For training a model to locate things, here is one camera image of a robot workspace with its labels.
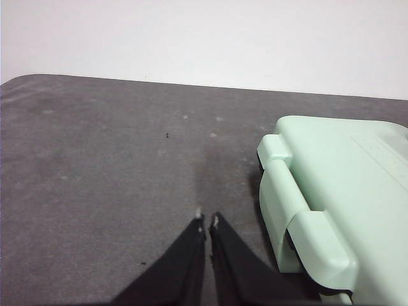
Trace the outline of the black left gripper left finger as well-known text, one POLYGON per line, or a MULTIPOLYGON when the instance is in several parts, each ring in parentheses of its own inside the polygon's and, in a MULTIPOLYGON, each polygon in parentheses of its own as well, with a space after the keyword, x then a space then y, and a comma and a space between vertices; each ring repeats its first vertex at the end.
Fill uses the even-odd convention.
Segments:
POLYGON ((199 302, 205 269, 204 216, 194 218, 164 254, 114 302, 199 302))

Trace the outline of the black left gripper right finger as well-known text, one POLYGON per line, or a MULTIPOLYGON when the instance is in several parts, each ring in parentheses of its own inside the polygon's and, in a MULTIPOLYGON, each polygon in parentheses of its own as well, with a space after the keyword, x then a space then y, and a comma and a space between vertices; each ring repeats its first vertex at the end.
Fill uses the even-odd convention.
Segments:
POLYGON ((212 216, 209 233, 219 302, 320 302, 304 282, 270 268, 243 241, 224 216, 212 216))

